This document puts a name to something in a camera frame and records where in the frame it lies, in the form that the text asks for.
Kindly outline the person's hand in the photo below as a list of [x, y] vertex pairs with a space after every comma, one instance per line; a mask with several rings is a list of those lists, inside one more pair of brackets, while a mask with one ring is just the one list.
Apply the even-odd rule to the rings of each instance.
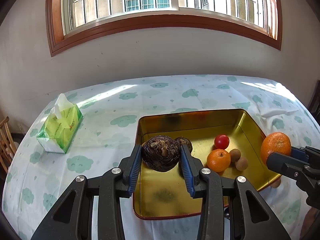
[[304, 222], [302, 225], [302, 229], [300, 232], [300, 238], [304, 237], [307, 232], [309, 231], [310, 227], [312, 226], [312, 224], [314, 223], [317, 215], [319, 213], [319, 210], [312, 207], [306, 214], [305, 218], [304, 218]]

